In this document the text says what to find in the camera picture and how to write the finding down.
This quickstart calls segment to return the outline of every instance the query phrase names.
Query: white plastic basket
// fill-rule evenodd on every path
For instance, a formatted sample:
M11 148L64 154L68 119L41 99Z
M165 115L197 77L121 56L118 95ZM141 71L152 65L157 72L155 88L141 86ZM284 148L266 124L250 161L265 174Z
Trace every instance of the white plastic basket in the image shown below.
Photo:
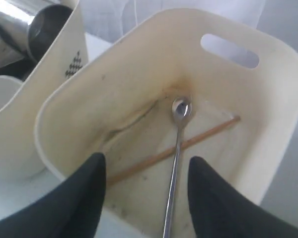
M15 96L0 110L0 178L31 176L44 168L34 146L35 117L46 98L88 62L79 0L64 4L73 13L62 31Z
M201 47L213 34L253 51L249 69ZM183 152L174 237L193 237L187 201L189 159L204 157L239 192L259 203L298 122L298 54L283 42L223 17L193 9L159 13L63 84L44 103L35 127L38 152L60 179L102 151L114 174L174 145L172 98L191 94L190 138L228 119L241 122ZM111 130L128 124L159 99L150 114L111 143ZM161 235L172 159L108 188L107 209L145 234Z

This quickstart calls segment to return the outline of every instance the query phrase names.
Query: metal spoon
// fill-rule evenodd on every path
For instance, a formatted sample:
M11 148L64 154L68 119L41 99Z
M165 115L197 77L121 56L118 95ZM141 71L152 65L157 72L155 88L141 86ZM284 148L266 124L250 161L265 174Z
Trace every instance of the metal spoon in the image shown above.
M177 132L177 142L175 146L175 156L174 156L174 162L173 162L173 168L172 168L172 174L171 174L171 181L170 181L169 196L168 196L165 218L164 218L163 236L162 236L163 238L169 238L171 234L173 203L174 203L174 195L175 195L175 189L176 189L177 170L178 170L178 162L179 162L181 141L182 141L182 131L188 122L191 111L192 111L192 104L189 98L179 97L174 100L172 104L172 114L173 114L174 122L178 127L178 132Z

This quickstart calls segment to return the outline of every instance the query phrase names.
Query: chopstick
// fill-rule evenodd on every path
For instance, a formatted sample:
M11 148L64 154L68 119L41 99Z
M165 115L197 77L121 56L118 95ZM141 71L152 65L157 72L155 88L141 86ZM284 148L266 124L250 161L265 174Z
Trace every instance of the chopstick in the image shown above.
M197 144L198 142L206 140L207 138L222 132L226 128L236 124L239 121L240 121L240 116L235 116L231 120L228 120L220 125L213 127L212 129L210 129L204 133L201 133L195 137L192 137L191 139L184 141L181 145L181 149L185 150L185 149ZM135 175L136 173L146 170L147 168L167 159L169 156L173 155L174 152L175 152L175 147L169 148L169 149L161 152L160 154L151 156L151 157L147 158L146 160L139 162L139 163L127 168L124 171L118 172L117 174L115 174L107 179L107 187L111 187L111 186L121 182L122 180L125 180L125 179Z

